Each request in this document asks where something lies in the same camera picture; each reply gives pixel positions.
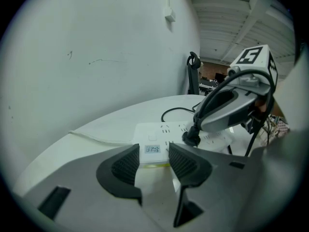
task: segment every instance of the label sticker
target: label sticker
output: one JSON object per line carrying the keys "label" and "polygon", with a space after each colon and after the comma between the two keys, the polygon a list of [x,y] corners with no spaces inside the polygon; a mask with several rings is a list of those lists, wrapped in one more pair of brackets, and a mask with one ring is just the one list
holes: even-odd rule
{"label": "label sticker", "polygon": [[145,145],[145,153],[146,154],[161,153],[160,145]]}
{"label": "label sticker", "polygon": [[262,48],[262,46],[259,46],[245,50],[236,64],[253,64],[262,51]]}

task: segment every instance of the office chair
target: office chair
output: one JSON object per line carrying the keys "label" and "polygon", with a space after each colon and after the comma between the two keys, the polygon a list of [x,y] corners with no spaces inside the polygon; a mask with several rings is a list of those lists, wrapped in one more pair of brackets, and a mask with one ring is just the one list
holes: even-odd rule
{"label": "office chair", "polygon": [[201,66],[201,60],[194,52],[190,52],[190,56],[187,60],[188,76],[189,76],[189,91],[188,94],[199,95],[198,90],[198,69]]}

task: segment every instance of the white cable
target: white cable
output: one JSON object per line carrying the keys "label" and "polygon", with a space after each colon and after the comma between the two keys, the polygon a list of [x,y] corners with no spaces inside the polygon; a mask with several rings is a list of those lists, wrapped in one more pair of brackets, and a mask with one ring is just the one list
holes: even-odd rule
{"label": "white cable", "polygon": [[86,133],[83,132],[77,132],[77,131],[69,131],[70,134],[76,135],[76,136],[80,136],[80,137],[84,137],[102,144],[106,144],[106,145],[132,145],[131,141],[113,141],[113,140],[108,140],[108,139],[101,139],[101,138],[97,138],[91,135],[88,135]]}

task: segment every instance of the desk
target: desk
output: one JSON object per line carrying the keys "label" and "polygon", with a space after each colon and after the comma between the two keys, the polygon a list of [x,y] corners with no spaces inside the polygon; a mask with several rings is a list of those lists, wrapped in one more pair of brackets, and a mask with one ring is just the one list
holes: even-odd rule
{"label": "desk", "polygon": [[212,90],[216,89],[215,87],[204,85],[204,84],[199,84],[198,86],[201,87],[201,88],[207,88],[207,89],[209,88],[209,89],[212,89]]}
{"label": "desk", "polygon": [[[173,107],[191,109],[204,99],[199,95],[164,97],[139,103],[98,118],[77,129],[99,138],[113,141],[130,141],[138,123],[160,122],[161,115]],[[165,115],[166,121],[192,120],[193,114],[175,110]],[[231,144],[233,154],[244,155],[249,144],[249,135],[240,125],[233,127],[235,142]],[[24,196],[28,190],[65,163],[110,150],[117,146],[105,145],[73,134],[68,134],[42,152],[20,175],[13,192]],[[170,167],[139,169],[135,186],[142,190],[143,209],[163,228],[169,228],[177,207]]]}

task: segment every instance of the wall mark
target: wall mark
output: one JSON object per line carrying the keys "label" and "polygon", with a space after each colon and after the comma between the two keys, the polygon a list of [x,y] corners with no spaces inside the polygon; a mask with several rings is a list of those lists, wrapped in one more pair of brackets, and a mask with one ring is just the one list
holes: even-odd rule
{"label": "wall mark", "polygon": [[130,53],[130,52],[121,52],[121,54],[134,55],[133,53]]}
{"label": "wall mark", "polygon": [[117,61],[117,60],[112,60],[112,59],[103,60],[103,59],[99,58],[99,59],[97,59],[97,60],[95,60],[95,61],[92,61],[92,62],[89,63],[89,64],[93,64],[93,63],[98,62],[98,61],[101,61],[101,62],[119,62],[119,63],[126,63],[126,62],[123,62],[123,61]]}
{"label": "wall mark", "polygon": [[69,60],[70,60],[71,57],[72,57],[72,53],[73,53],[73,51],[70,51],[70,52],[68,53],[68,55],[71,55],[70,58],[69,58]]}

